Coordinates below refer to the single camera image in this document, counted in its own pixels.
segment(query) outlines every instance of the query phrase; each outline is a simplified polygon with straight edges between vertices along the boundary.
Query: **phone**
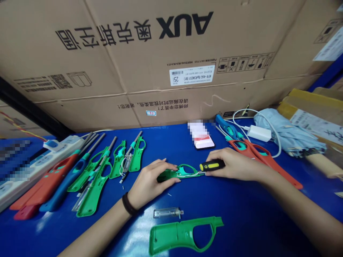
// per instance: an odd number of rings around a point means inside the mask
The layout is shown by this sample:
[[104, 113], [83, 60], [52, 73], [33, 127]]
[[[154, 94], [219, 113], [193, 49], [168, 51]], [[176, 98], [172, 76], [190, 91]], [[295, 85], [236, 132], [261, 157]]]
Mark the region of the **phone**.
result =
[[199, 140], [194, 146], [197, 150], [215, 148], [215, 144], [214, 144], [211, 136], [207, 136], [207, 137]]
[[194, 146], [197, 150], [214, 148], [215, 144], [201, 120], [191, 120], [188, 128], [192, 135]]

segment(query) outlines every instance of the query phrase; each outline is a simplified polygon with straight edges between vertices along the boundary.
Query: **white power strip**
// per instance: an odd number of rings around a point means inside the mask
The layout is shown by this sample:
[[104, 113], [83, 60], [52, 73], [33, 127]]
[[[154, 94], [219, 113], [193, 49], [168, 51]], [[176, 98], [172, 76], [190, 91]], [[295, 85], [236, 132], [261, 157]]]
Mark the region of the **white power strip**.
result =
[[40, 156], [41, 158], [37, 158], [37, 161], [31, 164], [29, 168], [24, 169], [25, 171], [24, 174], [21, 174], [21, 178], [2, 184], [0, 186], [0, 213], [33, 187], [53, 166], [70, 156], [82, 145], [83, 141], [78, 136], [68, 136], [61, 141], [64, 147], [59, 151], [49, 152], [46, 155]]

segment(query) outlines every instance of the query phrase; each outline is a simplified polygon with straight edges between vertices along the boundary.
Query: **forearm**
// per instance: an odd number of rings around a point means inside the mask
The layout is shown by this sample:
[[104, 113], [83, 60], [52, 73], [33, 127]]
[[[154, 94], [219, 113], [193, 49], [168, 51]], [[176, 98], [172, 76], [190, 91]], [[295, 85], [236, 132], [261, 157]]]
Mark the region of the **forearm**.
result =
[[343, 224], [276, 172], [260, 181], [323, 256], [343, 255]]
[[130, 217], [120, 199], [101, 219], [61, 252], [59, 257], [99, 256]]

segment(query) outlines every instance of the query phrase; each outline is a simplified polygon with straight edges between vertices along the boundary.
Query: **hand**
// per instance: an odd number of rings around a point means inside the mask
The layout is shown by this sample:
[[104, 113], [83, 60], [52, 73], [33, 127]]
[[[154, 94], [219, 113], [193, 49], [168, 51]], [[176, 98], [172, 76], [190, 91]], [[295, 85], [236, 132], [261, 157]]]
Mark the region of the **hand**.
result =
[[206, 161], [214, 159], [223, 160], [226, 167], [215, 171], [208, 171], [205, 173], [206, 176], [263, 182], [270, 175], [270, 172], [273, 171], [268, 166], [252, 160], [228, 147], [211, 151]]
[[166, 159], [158, 159], [152, 162], [150, 165], [143, 168], [138, 175], [128, 193], [129, 202], [136, 210], [142, 208], [174, 183], [181, 182], [178, 178], [170, 178], [162, 183], [157, 182], [157, 177], [166, 169], [178, 170], [176, 165], [165, 161]]

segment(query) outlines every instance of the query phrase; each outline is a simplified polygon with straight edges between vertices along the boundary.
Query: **folded umbrella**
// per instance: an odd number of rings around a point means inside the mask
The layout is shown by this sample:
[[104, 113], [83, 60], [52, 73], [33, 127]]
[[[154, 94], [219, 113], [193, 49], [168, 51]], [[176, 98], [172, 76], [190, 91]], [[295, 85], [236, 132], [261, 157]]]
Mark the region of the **folded umbrella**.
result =
[[[269, 120], [278, 133], [282, 150], [295, 158], [305, 157], [328, 178], [343, 176], [343, 170], [322, 155], [327, 149], [326, 145], [319, 142], [314, 135], [294, 126], [275, 109], [264, 109], [260, 113]], [[256, 114], [254, 121], [256, 126], [270, 129], [269, 123], [262, 115]], [[272, 131], [272, 138], [278, 144], [274, 131]]]

